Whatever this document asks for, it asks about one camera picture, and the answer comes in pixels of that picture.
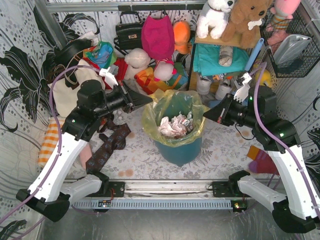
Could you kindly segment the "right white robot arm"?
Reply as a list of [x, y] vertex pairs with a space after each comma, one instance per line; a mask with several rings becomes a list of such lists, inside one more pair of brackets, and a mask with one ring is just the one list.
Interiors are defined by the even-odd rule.
[[251, 197], [267, 208], [286, 233], [305, 234], [316, 228], [320, 199], [315, 191], [303, 159], [301, 141], [294, 125], [278, 117], [277, 96], [268, 86], [248, 91], [248, 104], [242, 105], [228, 93], [203, 116], [224, 126], [247, 126], [270, 156], [280, 176], [285, 193], [278, 193], [257, 181], [249, 172], [238, 171], [222, 183], [214, 183], [216, 197]]

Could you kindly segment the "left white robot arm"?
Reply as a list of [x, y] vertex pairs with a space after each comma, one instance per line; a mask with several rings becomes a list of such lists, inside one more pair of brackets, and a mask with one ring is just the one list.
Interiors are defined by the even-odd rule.
[[94, 79], [81, 84], [77, 104], [58, 127], [58, 143], [38, 178], [16, 198], [52, 222], [67, 213], [70, 205], [92, 194], [113, 197], [109, 178], [100, 172], [102, 162], [93, 164], [86, 177], [73, 183], [64, 180], [80, 152], [98, 132], [103, 117], [123, 109], [130, 113], [151, 103], [152, 98], [135, 92], [126, 83], [114, 85], [110, 93]]

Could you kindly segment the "yellow plastic trash bag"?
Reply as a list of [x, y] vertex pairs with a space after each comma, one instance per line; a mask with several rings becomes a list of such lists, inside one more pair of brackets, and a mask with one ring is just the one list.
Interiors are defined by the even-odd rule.
[[[157, 90], [151, 94], [153, 102], [144, 107], [141, 123], [144, 132], [154, 141], [168, 147], [180, 147], [193, 143], [202, 137], [205, 128], [203, 114], [209, 108], [202, 104], [202, 100], [196, 91]], [[161, 120], [167, 117], [169, 120], [179, 114], [192, 118], [193, 130], [182, 137], [164, 136], [158, 130]]]

